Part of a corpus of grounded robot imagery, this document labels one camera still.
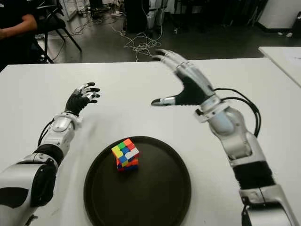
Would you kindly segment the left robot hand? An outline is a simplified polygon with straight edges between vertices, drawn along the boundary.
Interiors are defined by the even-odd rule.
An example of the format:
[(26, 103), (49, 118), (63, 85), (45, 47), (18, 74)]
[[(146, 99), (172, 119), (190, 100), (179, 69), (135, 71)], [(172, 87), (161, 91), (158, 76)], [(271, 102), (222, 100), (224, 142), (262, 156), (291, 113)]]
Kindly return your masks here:
[(100, 97), (100, 89), (95, 88), (94, 82), (84, 83), (77, 87), (65, 105), (65, 112), (72, 113), (79, 116), (79, 113), (88, 105), (96, 104), (97, 99)]

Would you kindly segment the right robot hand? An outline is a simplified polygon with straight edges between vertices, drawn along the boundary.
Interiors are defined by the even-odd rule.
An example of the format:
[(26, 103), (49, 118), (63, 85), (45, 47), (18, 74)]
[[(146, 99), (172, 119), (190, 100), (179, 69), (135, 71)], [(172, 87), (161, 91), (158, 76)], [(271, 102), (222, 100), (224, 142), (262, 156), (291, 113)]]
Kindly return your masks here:
[(215, 95), (212, 84), (201, 70), (178, 53), (158, 49), (152, 58), (169, 67), (183, 85), (179, 94), (157, 98), (151, 102), (152, 106), (202, 105)]

